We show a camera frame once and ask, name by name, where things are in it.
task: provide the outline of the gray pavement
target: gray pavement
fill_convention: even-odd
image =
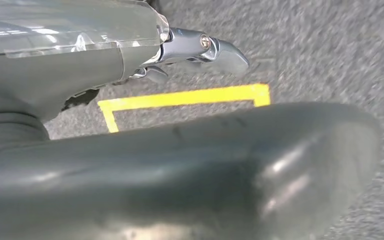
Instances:
[[[274,103],[341,102],[373,113],[384,127],[384,0],[162,0],[172,26],[203,30],[235,43],[249,57],[242,77],[179,73],[106,88],[100,100],[249,83],[269,83]],[[115,114],[119,129],[251,108],[250,102],[167,107]],[[96,101],[47,123],[52,138],[106,133]],[[384,240],[384,151],[367,192],[330,229],[326,240]]]

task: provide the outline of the bolt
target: bolt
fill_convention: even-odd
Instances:
[[[203,49],[209,49],[211,46],[210,38],[205,34],[201,35],[200,42]]]

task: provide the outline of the yellow painted line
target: yellow painted line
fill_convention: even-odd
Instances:
[[[194,104],[213,104],[236,101],[254,101],[255,107],[270,105],[270,89],[267,84],[251,84],[210,88],[194,91],[161,93],[147,96],[134,96],[99,101],[106,125],[110,133],[117,133],[119,128],[113,112],[161,108]]]

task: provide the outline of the clear plastic cover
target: clear plastic cover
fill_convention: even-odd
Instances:
[[[157,46],[167,19],[138,0],[0,0],[0,55]]]

